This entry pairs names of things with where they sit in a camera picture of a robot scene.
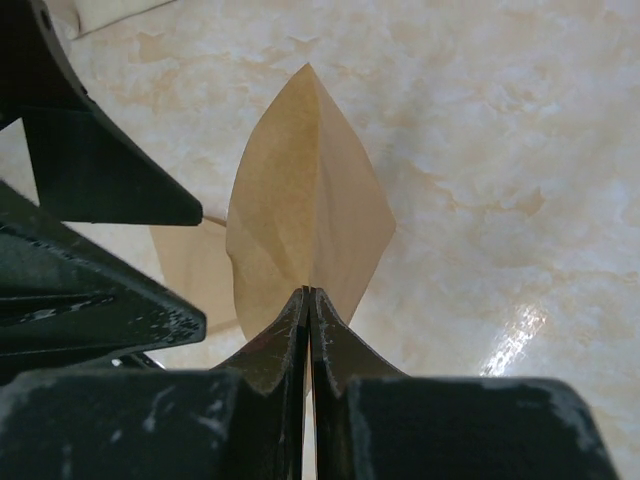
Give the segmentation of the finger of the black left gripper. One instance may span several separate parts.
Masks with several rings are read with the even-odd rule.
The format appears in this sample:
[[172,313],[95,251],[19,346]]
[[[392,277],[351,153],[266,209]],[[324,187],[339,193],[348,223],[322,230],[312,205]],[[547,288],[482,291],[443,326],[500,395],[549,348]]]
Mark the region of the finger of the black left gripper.
[[200,342],[206,316],[1,186],[1,382]]
[[201,203],[89,96],[42,1],[1,4],[1,125],[23,123],[40,206],[61,221],[193,226]]

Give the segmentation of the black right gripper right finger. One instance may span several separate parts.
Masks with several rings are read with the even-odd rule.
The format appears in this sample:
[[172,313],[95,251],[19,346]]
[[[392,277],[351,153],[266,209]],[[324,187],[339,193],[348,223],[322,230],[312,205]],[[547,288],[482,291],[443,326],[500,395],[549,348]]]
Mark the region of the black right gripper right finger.
[[614,479],[583,399],[536,377],[412,377],[309,298],[321,479]]

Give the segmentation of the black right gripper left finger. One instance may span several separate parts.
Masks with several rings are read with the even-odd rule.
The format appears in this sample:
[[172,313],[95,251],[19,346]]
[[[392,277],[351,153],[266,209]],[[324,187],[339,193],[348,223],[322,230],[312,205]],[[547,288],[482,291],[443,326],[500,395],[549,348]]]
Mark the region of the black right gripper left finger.
[[306,292],[210,370],[61,369],[1,390],[5,479],[298,479]]

